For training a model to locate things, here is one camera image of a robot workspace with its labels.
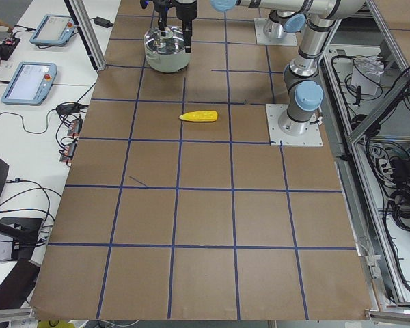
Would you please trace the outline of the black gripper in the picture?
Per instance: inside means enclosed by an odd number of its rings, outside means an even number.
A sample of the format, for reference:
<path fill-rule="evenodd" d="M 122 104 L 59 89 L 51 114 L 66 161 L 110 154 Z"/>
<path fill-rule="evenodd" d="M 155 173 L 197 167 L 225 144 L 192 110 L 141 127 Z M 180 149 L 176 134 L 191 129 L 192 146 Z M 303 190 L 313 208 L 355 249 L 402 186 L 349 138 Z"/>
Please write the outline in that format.
<path fill-rule="evenodd" d="M 154 9 L 159 13 L 158 27 L 163 33 L 167 27 L 167 13 L 170 8 L 176 9 L 176 17 L 182 22 L 182 33 L 184 38 L 184 49 L 186 53 L 191 53 L 191 43 L 193 36 L 193 20 L 197 18 L 196 0 L 172 0 L 153 1 Z"/>

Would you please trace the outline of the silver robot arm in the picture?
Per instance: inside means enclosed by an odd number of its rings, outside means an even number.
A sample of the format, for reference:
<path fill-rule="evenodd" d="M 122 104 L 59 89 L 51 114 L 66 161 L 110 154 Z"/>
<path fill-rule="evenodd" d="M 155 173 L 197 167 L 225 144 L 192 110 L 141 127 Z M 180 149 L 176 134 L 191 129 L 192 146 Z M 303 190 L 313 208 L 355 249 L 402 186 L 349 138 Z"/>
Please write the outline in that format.
<path fill-rule="evenodd" d="M 315 81 L 319 61 L 336 33 L 336 25 L 352 16 L 363 1 L 303 1 L 298 14 L 308 15 L 307 27 L 296 57 L 284 70 L 290 104 L 279 117 L 279 127 L 291 136 L 307 132 L 313 113 L 324 98 L 322 87 Z"/>
<path fill-rule="evenodd" d="M 286 33 L 296 33 L 303 26 L 307 14 L 326 20 L 340 20 L 356 13 L 364 4 L 363 1 L 211 1 L 211 6 L 218 12 L 227 12 L 236 6 L 249 9 L 264 8 L 271 11 L 270 20 L 282 26 Z M 197 18 L 197 1 L 154 1 L 154 10 L 158 12 L 158 27 L 165 33 L 167 13 L 170 8 L 176 9 L 176 17 L 182 21 L 184 47 L 191 52 L 193 20 Z"/>

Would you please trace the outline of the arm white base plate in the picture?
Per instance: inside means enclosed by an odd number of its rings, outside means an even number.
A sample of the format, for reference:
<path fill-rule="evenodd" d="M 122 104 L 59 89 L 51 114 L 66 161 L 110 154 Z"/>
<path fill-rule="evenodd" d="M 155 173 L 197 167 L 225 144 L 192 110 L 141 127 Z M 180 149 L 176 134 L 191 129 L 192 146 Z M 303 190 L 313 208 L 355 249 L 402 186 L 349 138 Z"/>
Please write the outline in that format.
<path fill-rule="evenodd" d="M 279 23 L 273 23 L 268 18 L 255 18 L 254 27 L 259 45 L 297 46 L 295 33 L 286 33 Z"/>
<path fill-rule="evenodd" d="M 266 104 L 269 139 L 272 146 L 322 147 L 318 124 L 312 124 L 313 114 L 307 122 L 295 122 L 288 117 L 287 104 Z"/>

